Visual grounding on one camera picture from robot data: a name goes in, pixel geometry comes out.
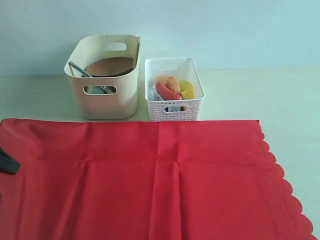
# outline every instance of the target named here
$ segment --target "table surface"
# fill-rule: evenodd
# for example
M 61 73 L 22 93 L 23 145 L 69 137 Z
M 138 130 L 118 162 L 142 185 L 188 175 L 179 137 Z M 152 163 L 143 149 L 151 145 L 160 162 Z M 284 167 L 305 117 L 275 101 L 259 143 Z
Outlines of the table surface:
M 270 151 L 285 170 L 320 238 L 320 67 L 199 72 L 206 98 L 200 120 L 260 120 Z M 139 106 L 125 121 L 148 121 L 144 74 Z M 0 120 L 87 122 L 67 77 L 0 77 Z

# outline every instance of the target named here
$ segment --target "beige storage bin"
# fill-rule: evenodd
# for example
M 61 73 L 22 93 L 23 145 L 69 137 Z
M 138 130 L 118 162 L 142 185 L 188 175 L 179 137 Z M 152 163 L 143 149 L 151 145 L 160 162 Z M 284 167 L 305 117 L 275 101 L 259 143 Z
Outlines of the beige storage bin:
M 108 50 L 106 46 L 110 43 L 124 43 L 126 49 Z M 77 70 L 71 71 L 68 62 L 72 61 L 85 69 L 88 65 L 107 58 L 134 59 L 137 55 L 137 43 L 138 37 L 133 35 L 93 35 L 78 43 L 64 66 L 64 72 L 84 117 L 93 120 L 125 119 L 135 113 L 138 107 L 140 51 L 135 68 L 121 76 L 82 77 Z M 116 92 L 114 94 L 88 94 L 85 88 L 90 88 L 90 86 L 113 86 Z

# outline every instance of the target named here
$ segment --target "red tablecloth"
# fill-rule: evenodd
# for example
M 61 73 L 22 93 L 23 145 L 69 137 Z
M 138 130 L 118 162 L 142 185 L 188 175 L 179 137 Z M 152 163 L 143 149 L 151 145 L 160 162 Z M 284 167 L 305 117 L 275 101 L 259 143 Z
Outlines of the red tablecloth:
M 258 121 L 6 119 L 2 240 L 314 240 Z

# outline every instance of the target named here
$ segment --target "toy sausage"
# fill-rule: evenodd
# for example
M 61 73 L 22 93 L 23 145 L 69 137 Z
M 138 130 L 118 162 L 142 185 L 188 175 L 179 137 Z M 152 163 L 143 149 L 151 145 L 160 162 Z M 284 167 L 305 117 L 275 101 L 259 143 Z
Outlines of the toy sausage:
M 157 82 L 155 85 L 155 89 L 164 100 L 182 100 L 182 96 L 171 91 L 163 82 Z

